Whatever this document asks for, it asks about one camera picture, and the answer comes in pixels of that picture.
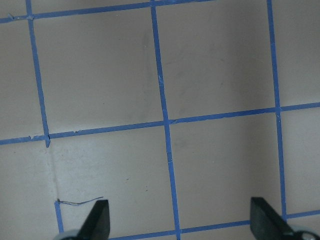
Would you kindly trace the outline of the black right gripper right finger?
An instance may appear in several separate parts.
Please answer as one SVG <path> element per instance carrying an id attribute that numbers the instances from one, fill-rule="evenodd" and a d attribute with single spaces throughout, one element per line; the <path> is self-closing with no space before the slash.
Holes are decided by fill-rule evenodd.
<path id="1" fill-rule="evenodd" d="M 256 240 L 306 240 L 306 231 L 293 230 L 262 197 L 250 199 L 250 230 Z"/>

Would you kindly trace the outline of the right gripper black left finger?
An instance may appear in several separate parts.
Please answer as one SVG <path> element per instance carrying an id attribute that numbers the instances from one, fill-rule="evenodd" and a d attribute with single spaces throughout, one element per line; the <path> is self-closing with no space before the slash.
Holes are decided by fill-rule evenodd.
<path id="1" fill-rule="evenodd" d="M 97 200 L 78 231 L 76 240 L 108 240 L 111 231 L 109 201 Z"/>

